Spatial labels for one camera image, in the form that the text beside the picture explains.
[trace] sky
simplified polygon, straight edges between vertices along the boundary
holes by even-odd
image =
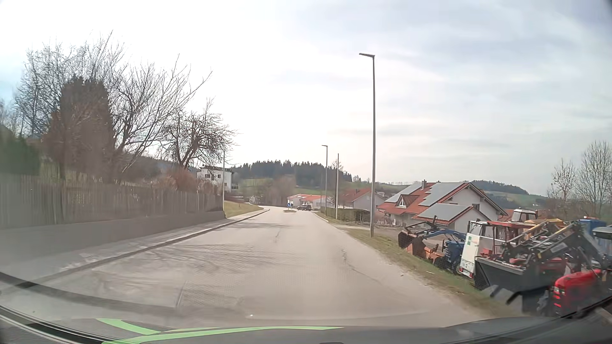
[[[23,25],[23,14],[28,24]],[[229,164],[362,179],[488,179],[544,194],[561,158],[612,140],[612,7],[598,0],[0,0],[0,97],[25,51],[113,32],[134,62],[212,78],[190,104],[239,132]]]

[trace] field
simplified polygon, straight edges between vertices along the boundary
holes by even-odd
[[[508,193],[500,191],[486,191],[495,196],[503,196],[508,200],[515,202],[523,209],[541,209],[544,207],[546,197],[540,195],[519,195],[517,193]]]

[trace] street lamp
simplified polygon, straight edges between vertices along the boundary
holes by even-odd
[[[374,73],[374,55],[359,53],[372,58],[372,202],[370,204],[370,237],[374,236],[374,184],[376,183],[376,74]]]
[[[322,144],[325,147],[325,216],[327,216],[327,145]]]

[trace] grass verge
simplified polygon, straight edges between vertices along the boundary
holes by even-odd
[[[227,218],[264,209],[262,207],[255,206],[252,204],[237,203],[237,202],[232,202],[232,201],[225,201],[224,206],[225,206],[225,217]]]
[[[364,230],[355,229],[346,230],[346,232],[355,239],[378,250],[392,262],[421,276],[429,285],[459,297],[468,305],[495,317],[520,316],[519,313],[510,307],[491,300],[488,296],[474,289],[468,279],[440,270],[433,264],[408,254],[408,252],[397,246],[395,239],[380,235],[370,237],[370,232]]]

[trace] white house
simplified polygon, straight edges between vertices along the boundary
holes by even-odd
[[[340,203],[338,205],[344,208],[370,210],[372,202],[371,195],[372,189],[369,187],[351,190],[350,192],[341,196]],[[383,202],[384,198],[375,192],[374,205],[379,206]]]
[[[385,222],[406,226],[432,221],[457,231],[467,231],[470,220],[497,220],[506,211],[469,182],[416,182],[393,195],[378,209]]]
[[[201,171],[198,172],[198,178],[212,181],[215,185],[221,185],[221,183],[223,183],[225,192],[231,192],[232,174],[234,174],[234,172],[229,168],[224,169],[223,167],[216,166],[202,166]]]

